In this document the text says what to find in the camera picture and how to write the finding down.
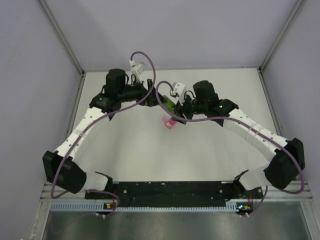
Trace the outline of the green pill bottle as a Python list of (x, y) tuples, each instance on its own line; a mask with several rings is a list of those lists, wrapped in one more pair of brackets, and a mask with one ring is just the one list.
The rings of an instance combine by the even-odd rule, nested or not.
[(164, 104), (165, 108), (171, 113), (175, 113), (175, 103), (166, 95), (161, 97), (161, 102)]

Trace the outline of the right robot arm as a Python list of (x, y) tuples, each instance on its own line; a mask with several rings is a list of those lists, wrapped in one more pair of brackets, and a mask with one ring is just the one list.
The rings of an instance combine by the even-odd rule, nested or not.
[(174, 83), (170, 95), (178, 98), (174, 107), (185, 124), (194, 115), (205, 115), (221, 127), (235, 133), (257, 149), (268, 165), (241, 172), (233, 185), (233, 192), (245, 198), (258, 187), (273, 186), (284, 190), (305, 168), (304, 145), (297, 139), (288, 140), (261, 126), (229, 99), (220, 99), (212, 83), (202, 80), (193, 85), (191, 95), (186, 86)]

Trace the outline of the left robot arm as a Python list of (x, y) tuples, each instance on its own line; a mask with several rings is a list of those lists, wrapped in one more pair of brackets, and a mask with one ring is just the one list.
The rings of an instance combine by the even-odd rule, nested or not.
[(85, 168), (84, 154), (107, 121), (127, 110), (122, 108), (123, 103), (132, 103), (133, 107), (158, 105), (156, 80), (148, 79), (145, 87), (138, 72), (133, 72), (132, 76), (132, 83), (127, 84), (129, 77), (123, 69), (109, 70), (105, 84), (89, 103), (80, 123), (60, 146), (43, 155), (45, 176), (53, 187), (72, 194), (81, 190), (96, 190), (105, 199), (113, 194), (114, 187), (108, 183), (108, 177)]

